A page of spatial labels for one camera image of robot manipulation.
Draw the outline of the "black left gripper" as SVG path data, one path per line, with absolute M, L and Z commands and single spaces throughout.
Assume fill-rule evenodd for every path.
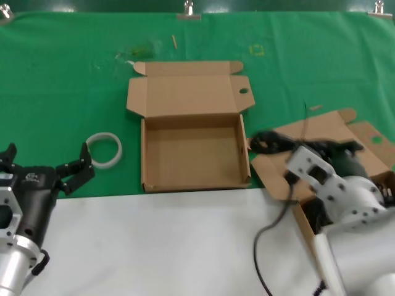
M 20 209 L 22 219 L 16 234 L 26 237 L 39 248 L 42 247 L 52 211 L 59 191 L 70 195 L 94 178 L 94 168 L 87 143 L 83 143 L 78 160 L 50 166 L 14 165 L 16 146 L 10 143 L 1 152 L 1 173 L 12 173 L 12 192 Z

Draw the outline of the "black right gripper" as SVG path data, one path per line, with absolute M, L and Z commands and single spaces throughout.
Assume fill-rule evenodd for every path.
M 338 176 L 345 178 L 359 176 L 369 179 L 365 167 L 360 163 L 356 152 L 364 149 L 357 141 L 343 141 L 329 143 L 328 148 L 332 151 L 330 162 Z

